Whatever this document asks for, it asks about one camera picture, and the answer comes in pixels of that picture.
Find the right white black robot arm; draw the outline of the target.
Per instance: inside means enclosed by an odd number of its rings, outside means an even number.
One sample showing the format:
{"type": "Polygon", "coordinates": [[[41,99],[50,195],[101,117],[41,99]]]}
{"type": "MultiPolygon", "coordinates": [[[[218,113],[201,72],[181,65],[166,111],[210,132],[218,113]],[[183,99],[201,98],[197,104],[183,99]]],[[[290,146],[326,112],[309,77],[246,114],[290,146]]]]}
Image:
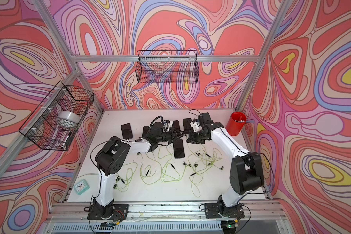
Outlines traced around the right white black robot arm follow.
{"type": "Polygon", "coordinates": [[[241,200],[264,185],[262,158],[257,152],[250,152],[230,135],[220,122],[214,122],[210,114],[200,113],[190,124],[187,142],[204,144],[214,142],[231,159],[229,188],[218,197],[216,212],[223,218],[236,214],[243,206],[241,200]]]}

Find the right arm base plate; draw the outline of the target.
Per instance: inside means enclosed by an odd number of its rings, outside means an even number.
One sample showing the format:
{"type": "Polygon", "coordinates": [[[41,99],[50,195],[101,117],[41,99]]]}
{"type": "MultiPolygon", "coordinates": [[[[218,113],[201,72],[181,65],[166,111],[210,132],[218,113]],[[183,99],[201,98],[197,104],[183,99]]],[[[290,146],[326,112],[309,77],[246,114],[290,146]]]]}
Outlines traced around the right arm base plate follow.
{"type": "Polygon", "coordinates": [[[207,219],[235,218],[240,220],[242,218],[245,218],[241,204],[237,204],[232,207],[226,207],[222,202],[216,202],[204,203],[203,207],[207,219]]]}

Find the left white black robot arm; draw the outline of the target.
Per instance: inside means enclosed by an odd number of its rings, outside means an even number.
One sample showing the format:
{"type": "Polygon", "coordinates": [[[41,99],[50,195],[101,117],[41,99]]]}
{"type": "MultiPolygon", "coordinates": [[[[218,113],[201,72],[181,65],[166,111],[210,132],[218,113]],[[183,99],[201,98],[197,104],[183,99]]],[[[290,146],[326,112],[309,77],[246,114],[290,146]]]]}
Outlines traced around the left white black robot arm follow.
{"type": "Polygon", "coordinates": [[[162,143],[174,143],[185,135],[184,131],[174,126],[173,121],[158,116],[144,126],[142,137],[136,140],[111,137],[95,156],[93,161],[99,170],[100,182],[97,196],[92,196],[91,205],[86,208],[89,220],[112,219],[114,212],[115,174],[123,167],[127,156],[131,153],[153,152],[162,143]]]}

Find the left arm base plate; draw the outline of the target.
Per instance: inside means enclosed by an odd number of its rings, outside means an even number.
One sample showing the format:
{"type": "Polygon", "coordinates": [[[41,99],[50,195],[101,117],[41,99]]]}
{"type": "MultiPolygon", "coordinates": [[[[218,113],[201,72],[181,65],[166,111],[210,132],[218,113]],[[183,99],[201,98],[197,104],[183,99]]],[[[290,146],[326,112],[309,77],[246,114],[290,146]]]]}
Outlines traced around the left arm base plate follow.
{"type": "Polygon", "coordinates": [[[94,199],[92,205],[86,208],[87,219],[123,221],[127,218],[128,208],[129,204],[115,204],[114,201],[102,206],[94,199]]]}

